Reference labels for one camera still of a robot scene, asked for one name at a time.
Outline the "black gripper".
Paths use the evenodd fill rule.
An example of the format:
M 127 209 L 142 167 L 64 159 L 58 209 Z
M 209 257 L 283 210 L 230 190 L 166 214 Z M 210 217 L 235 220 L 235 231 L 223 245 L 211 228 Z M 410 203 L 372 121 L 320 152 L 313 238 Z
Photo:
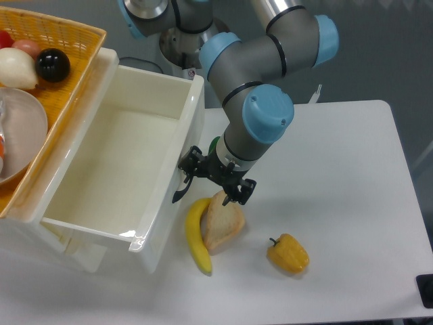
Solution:
M 222 203 L 224 207 L 230 202 L 245 205 L 256 187 L 255 180 L 242 179 L 246 174 L 245 171 L 235 171 L 232 162 L 225 166 L 216 154 L 204 157 L 197 146 L 192 146 L 181 157 L 177 166 L 185 175 L 184 183 L 206 174 L 209 180 L 221 186 L 226 193 Z

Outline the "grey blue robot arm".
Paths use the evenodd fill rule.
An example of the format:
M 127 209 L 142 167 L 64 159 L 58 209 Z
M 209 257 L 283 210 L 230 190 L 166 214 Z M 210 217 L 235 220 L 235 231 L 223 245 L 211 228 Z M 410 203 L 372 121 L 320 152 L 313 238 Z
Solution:
M 253 1 L 265 34 L 243 42 L 218 31 L 211 1 L 119 1 L 118 6 L 133 36 L 173 29 L 180 51 L 196 51 L 198 67 L 229 119 L 208 154 L 192 146 L 183 155 L 178 167 L 185 185 L 206 178 L 222 187 L 225 203 L 247 203 L 256 187 L 247 172 L 294 118 L 290 96 L 273 81 L 332 59 L 340 42 L 334 21 L 310 14 L 301 1 Z

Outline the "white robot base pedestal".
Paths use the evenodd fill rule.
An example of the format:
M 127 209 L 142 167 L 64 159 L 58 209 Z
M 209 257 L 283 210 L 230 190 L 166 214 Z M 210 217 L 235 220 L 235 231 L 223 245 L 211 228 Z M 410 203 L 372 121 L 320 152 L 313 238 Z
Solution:
M 229 27 L 218 18 L 214 18 L 210 27 L 200 33 L 190 34 L 170 28 L 160 35 L 160 51 L 171 64 L 174 76 L 192 80 L 202 71 L 199 54 L 203 44 L 213 36 L 229 31 Z

